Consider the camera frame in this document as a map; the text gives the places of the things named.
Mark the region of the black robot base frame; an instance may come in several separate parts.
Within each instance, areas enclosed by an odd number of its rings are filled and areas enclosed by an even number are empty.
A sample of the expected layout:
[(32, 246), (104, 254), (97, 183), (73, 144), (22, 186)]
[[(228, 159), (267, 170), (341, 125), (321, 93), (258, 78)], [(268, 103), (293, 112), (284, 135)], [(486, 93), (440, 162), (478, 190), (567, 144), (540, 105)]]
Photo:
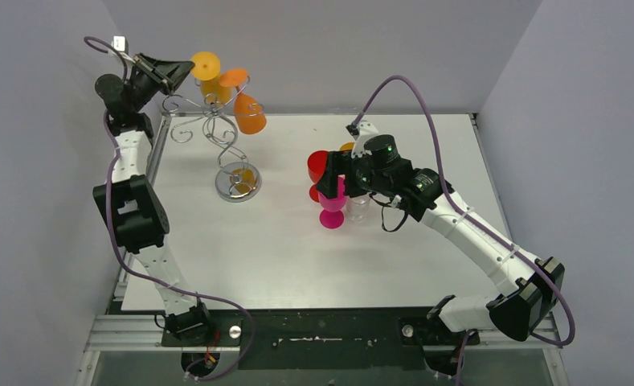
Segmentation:
[(162, 332), (161, 345), (182, 350), (181, 365), (219, 374), (240, 351), (239, 370), (354, 370), (379, 367), (455, 375), (459, 354), (480, 343), (454, 333), (427, 307), (254, 310), (256, 332), (237, 310), (211, 311), (211, 327), (187, 338)]

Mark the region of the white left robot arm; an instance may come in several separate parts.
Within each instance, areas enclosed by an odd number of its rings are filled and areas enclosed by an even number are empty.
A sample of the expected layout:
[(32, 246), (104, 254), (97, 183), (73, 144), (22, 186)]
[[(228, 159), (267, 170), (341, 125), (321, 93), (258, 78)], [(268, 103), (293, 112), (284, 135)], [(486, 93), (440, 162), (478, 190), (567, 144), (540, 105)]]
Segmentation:
[(105, 183), (92, 194), (117, 250), (140, 262), (144, 273), (129, 273), (154, 284), (164, 305), (164, 330), (196, 347), (215, 338), (208, 309), (188, 286), (166, 245), (170, 223), (146, 174), (153, 127), (143, 107), (157, 94), (170, 96), (186, 79), (191, 61), (156, 60), (137, 54), (122, 76), (104, 74), (95, 91), (104, 102), (105, 127), (116, 147)]

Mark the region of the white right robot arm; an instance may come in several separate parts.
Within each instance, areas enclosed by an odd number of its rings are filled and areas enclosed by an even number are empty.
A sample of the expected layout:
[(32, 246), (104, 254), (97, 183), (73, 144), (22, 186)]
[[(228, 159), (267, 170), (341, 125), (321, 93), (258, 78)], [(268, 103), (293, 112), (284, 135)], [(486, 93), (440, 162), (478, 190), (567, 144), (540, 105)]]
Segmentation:
[(366, 136), (359, 149), (330, 151), (316, 185), (328, 199), (383, 195), (387, 207), (438, 232), (467, 256), (497, 288), (496, 296), (448, 295), (428, 312), (428, 332), (446, 345), (461, 331), (497, 329), (523, 342), (557, 304), (565, 269), (506, 240), (429, 168), (399, 156), (390, 134)]

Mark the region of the red wine glass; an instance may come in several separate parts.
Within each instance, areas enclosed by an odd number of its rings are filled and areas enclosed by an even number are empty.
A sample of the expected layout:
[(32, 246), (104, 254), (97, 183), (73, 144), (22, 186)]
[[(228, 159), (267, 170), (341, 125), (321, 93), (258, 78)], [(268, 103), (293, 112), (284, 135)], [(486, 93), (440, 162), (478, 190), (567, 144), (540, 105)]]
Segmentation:
[(328, 155), (329, 152), (327, 150), (318, 150), (311, 153), (307, 159), (308, 174), (313, 183), (309, 188), (309, 197), (316, 203), (319, 202), (317, 183), (325, 172)]

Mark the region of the pink wine glass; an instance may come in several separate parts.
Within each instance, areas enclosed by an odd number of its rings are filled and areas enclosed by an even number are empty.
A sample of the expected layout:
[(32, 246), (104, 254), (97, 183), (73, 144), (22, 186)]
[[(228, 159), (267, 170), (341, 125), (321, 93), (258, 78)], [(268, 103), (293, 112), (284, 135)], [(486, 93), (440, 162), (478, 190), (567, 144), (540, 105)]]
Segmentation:
[(317, 197), (322, 208), (319, 215), (321, 225), (328, 229), (341, 227), (345, 222), (345, 215), (342, 212), (346, 205), (345, 179), (343, 177), (338, 178), (337, 196), (335, 199), (328, 199), (320, 192), (317, 193)]

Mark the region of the clear wine glass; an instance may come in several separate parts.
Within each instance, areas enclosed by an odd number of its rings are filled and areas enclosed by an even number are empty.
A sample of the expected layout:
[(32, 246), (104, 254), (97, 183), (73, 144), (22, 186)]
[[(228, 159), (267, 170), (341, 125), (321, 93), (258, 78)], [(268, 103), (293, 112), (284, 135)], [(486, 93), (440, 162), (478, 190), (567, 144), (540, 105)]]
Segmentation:
[(349, 220), (360, 222), (367, 216), (371, 198), (368, 195), (349, 197), (346, 202), (346, 214)]

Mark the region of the yellow wine glass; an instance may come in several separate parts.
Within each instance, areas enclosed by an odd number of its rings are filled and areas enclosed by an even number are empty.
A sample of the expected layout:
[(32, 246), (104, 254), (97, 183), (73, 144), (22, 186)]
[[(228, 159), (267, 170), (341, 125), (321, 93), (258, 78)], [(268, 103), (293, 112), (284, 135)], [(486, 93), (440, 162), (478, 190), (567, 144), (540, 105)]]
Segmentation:
[(347, 142), (340, 147), (340, 151), (351, 151), (354, 148), (353, 142)]
[(221, 63), (210, 51), (200, 51), (191, 57), (194, 68), (191, 75), (199, 82), (199, 90), (207, 105), (225, 105), (231, 99), (231, 90), (219, 83)]

